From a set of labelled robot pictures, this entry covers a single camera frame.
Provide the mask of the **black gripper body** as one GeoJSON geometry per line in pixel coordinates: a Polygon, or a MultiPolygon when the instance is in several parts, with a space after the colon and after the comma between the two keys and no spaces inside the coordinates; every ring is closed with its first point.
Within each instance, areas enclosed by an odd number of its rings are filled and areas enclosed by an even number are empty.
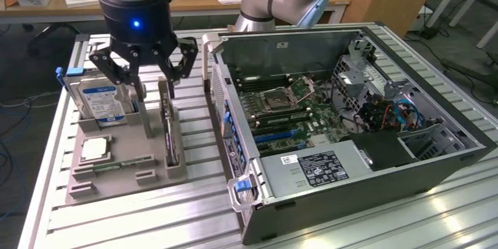
{"type": "Polygon", "coordinates": [[[98,63],[110,62],[110,53],[129,65],[168,65],[177,46],[170,27],[170,0],[98,0],[110,34],[109,46],[96,51],[98,63]]]}

